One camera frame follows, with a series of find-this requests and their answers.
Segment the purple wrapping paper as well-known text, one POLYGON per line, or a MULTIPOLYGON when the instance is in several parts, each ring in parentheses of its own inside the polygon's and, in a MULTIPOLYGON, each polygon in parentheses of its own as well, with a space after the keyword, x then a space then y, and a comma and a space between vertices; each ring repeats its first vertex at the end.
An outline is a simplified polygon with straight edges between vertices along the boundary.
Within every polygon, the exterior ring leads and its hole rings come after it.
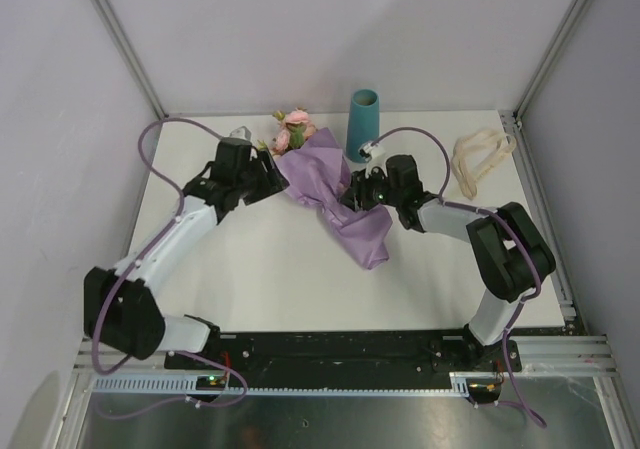
POLYGON ((351 182, 343 150, 327 128, 317 130, 301 148, 276 164, 288 181, 286 194, 316 210, 324 226, 349 256, 371 270, 389 260, 385 238, 392 226, 389 211, 378 206, 356 212, 340 202, 351 182))

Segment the pink flower bouquet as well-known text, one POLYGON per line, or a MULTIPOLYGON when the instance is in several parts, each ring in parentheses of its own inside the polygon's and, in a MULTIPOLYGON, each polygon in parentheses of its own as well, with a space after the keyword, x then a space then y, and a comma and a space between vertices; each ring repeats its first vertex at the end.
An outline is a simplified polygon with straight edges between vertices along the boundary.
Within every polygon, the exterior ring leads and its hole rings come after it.
POLYGON ((317 132, 317 126, 304 108, 297 107, 287 113, 278 110, 272 117, 278 122, 278 133, 270 143, 259 140, 257 148, 268 150, 274 157, 300 149, 317 132))

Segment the beige ribbon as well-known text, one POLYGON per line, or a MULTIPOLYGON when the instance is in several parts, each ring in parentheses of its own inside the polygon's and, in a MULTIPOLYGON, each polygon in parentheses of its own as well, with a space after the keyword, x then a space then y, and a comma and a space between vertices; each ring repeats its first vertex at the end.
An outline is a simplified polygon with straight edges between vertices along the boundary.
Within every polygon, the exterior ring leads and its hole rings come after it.
POLYGON ((468 200, 478 195, 478 185, 516 149, 512 135, 483 128, 456 140, 451 169, 461 194, 468 200))

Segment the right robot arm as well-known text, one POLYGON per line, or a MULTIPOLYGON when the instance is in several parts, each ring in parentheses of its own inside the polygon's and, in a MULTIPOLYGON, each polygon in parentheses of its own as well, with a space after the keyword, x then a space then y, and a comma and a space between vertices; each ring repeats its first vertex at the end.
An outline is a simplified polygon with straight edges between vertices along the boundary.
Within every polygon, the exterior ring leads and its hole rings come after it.
POLYGON ((392 207, 407 230, 470 245, 485 285, 466 326, 471 339, 461 345, 462 360, 473 370, 484 370, 496 360, 495 343, 510 332, 524 304, 540 295, 542 282, 556 270, 551 249, 521 204, 487 209, 447 201, 424 189, 410 155, 353 172, 341 202, 356 211, 392 207))

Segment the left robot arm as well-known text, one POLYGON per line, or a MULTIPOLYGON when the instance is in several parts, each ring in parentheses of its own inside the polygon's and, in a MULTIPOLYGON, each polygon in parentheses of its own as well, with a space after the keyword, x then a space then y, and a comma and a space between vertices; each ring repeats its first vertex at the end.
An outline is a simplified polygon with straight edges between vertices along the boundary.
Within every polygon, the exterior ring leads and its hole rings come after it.
POLYGON ((85 335, 138 360, 157 351, 185 352, 199 368, 214 366, 221 356, 220 343, 211 338, 214 325, 165 315, 156 298, 178 263, 239 204, 254 204, 287 186, 269 150, 245 139, 221 139, 214 159, 177 190, 174 211, 161 229, 113 268, 87 273, 85 335))

